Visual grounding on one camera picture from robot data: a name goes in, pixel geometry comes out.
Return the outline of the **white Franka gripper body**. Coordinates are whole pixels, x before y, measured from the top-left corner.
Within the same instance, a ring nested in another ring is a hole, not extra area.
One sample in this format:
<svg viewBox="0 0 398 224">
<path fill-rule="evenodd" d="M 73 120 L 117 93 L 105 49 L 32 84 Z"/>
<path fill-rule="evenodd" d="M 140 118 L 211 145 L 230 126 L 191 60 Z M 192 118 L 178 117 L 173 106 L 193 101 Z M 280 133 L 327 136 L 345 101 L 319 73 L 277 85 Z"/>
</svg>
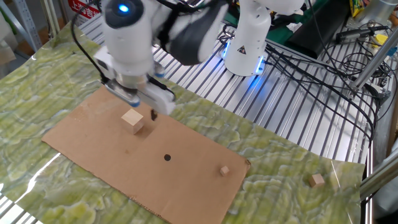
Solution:
<svg viewBox="0 0 398 224">
<path fill-rule="evenodd" d="M 127 66 L 117 64 L 106 47 L 95 53 L 95 61 L 109 80 L 105 88 L 132 107 L 141 103 L 156 112 L 169 115 L 175 108 L 175 94 L 150 73 L 132 75 Z"/>
</svg>

